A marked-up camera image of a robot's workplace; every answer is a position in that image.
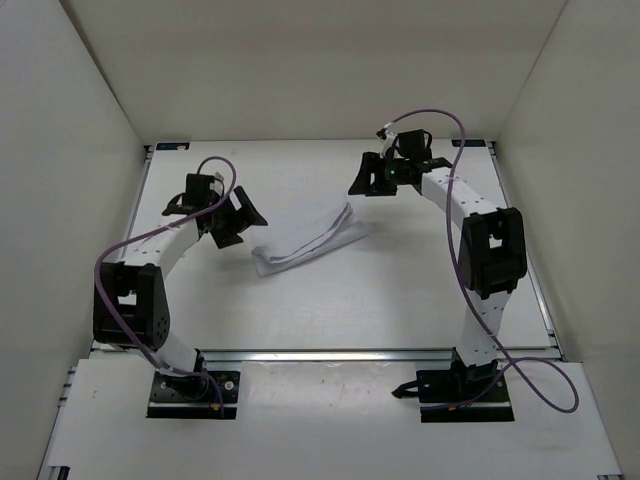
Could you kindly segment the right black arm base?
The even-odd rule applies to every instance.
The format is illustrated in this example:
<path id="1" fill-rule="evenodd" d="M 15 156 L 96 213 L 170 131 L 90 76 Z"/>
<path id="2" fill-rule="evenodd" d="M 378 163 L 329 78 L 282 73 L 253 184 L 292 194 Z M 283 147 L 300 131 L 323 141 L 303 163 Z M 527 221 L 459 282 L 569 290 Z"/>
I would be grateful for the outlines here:
<path id="1" fill-rule="evenodd" d="M 422 423 L 506 423 L 515 415 L 498 361 L 465 366 L 454 358 L 447 370 L 417 370 L 413 381 L 391 392 L 397 399 L 417 398 Z"/>

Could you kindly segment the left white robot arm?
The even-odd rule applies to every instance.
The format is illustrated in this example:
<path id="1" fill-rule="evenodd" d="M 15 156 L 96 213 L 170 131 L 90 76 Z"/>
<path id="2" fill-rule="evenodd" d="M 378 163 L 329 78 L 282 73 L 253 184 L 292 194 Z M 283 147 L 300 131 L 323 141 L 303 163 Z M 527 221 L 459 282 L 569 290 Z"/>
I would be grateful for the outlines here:
<path id="1" fill-rule="evenodd" d="M 209 235 L 219 249 L 243 242 L 252 226 L 266 226 L 243 187 L 227 191 L 219 174 L 190 173 L 185 191 L 162 212 L 161 232 L 140 239 L 117 262 L 99 263 L 93 308 L 94 340 L 136 350 L 152 365 L 174 376 L 188 398 L 208 389 L 202 354 L 172 332 L 165 280 L 184 254 Z"/>

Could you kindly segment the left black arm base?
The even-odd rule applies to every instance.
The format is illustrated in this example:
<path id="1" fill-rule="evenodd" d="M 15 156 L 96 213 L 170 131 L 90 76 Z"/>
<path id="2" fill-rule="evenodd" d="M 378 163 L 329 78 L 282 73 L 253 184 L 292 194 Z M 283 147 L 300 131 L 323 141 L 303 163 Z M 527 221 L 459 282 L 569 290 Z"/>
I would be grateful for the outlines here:
<path id="1" fill-rule="evenodd" d="M 240 370 L 209 370 L 218 391 L 207 379 L 155 372 L 146 417 L 151 419 L 235 420 L 240 393 Z"/>

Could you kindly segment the white fabric skirt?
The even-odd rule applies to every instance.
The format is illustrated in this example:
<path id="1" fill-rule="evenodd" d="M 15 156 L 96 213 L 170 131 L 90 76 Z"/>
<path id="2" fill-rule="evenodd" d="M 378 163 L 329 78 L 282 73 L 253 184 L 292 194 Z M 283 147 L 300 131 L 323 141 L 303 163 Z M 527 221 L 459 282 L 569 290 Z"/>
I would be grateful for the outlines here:
<path id="1" fill-rule="evenodd" d="M 251 235 L 251 256 L 264 278 L 337 250 L 368 235 L 344 195 L 284 210 Z"/>

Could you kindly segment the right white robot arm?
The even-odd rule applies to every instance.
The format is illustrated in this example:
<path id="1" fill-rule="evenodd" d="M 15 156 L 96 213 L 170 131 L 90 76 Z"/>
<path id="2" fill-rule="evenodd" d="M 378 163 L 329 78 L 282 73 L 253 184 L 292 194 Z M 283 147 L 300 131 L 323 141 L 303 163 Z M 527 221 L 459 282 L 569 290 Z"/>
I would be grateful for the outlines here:
<path id="1" fill-rule="evenodd" d="M 446 225 L 460 231 L 454 248 L 454 272 L 467 296 L 463 332 L 454 347 L 449 391 L 471 400 L 484 388 L 484 377 L 496 368 L 500 330 L 506 304 L 527 273 L 524 224 L 520 211 L 485 199 L 453 171 L 443 157 L 434 157 L 432 136 L 424 130 L 376 133 L 381 151 L 366 152 L 351 196 L 394 196 L 410 185 L 446 215 Z"/>

